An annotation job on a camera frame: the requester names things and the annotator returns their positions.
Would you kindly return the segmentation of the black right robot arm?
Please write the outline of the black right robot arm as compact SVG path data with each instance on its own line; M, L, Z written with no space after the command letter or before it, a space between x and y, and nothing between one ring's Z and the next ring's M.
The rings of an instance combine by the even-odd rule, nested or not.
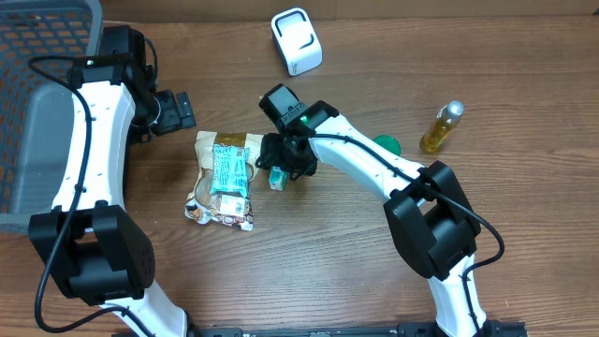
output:
M263 139L257 166L278 167L297 180L323 163L363 185L382 201L403 261L428 280L438 331L485 335L487 317L469 277L482 220L453 171L439 161L424 167L395 155L331 105L318 101L307 106L283 84L268 91L259 107L276 130Z

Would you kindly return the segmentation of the green lid white jar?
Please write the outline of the green lid white jar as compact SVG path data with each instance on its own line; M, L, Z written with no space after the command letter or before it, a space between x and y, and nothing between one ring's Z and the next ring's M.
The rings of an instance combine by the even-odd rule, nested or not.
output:
M402 147L400 143L390 135L376 136L373 141L392 154L400 156L402 153Z

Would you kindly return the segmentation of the white labelled snack packet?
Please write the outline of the white labelled snack packet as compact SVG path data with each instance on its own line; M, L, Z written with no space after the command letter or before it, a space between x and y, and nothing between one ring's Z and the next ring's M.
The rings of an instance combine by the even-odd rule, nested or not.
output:
M211 195L207 205L195 199L185 204L185 216L200 225L219 223L243 231L252 231L254 217L249 198L230 195Z

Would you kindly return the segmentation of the yellow oil bottle silver cap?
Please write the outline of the yellow oil bottle silver cap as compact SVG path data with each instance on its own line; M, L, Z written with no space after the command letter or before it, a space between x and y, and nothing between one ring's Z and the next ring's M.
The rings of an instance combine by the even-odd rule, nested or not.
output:
M431 127L421 137L420 149L429 154L438 153L448 135L460 123L463 113L464 106L459 100L453 100L443 106L436 114Z

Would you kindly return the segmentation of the teal snack packet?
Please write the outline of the teal snack packet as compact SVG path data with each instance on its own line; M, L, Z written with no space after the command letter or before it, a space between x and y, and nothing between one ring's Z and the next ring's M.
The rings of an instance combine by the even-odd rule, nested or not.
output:
M230 145L213 145L213 174L211 194L237 193L248 196L247 159L249 150Z

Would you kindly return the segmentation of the green white Kleenex tissue pack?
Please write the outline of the green white Kleenex tissue pack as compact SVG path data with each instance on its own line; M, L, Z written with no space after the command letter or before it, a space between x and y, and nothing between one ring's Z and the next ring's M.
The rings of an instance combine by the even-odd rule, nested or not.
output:
M288 173L278 167L270 169L269 184L274 191L283 191L287 181Z

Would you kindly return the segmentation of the brown snack packet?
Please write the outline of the brown snack packet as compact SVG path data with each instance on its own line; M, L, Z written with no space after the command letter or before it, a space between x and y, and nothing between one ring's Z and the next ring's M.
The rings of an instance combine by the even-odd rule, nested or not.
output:
M199 203L207 205L211 195L223 194L233 197L240 197L237 193L216 193L211 194L212 174L213 174L213 145L222 144L236 147L244 147L249 150L247 159L248 170L248 196L250 197L250 184L256 177L259 169L256 167L256 160L260 155L261 140L263 137L256 134L247 133L218 133L210 131L200 131L197 133L195 150L198 163L198 176L194 185L194 190L187 197L187 202L192 198Z

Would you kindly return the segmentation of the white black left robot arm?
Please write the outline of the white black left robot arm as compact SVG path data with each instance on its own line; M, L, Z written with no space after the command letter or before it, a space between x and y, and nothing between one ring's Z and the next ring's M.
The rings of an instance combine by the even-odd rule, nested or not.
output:
M195 125L186 93L157 87L152 42L127 26L104 29L96 56L74 57L63 86L73 100L66 169L51 209L28 236L69 299L113 313L138 336L193 336L190 315L155 279L150 239L124 207L127 149Z

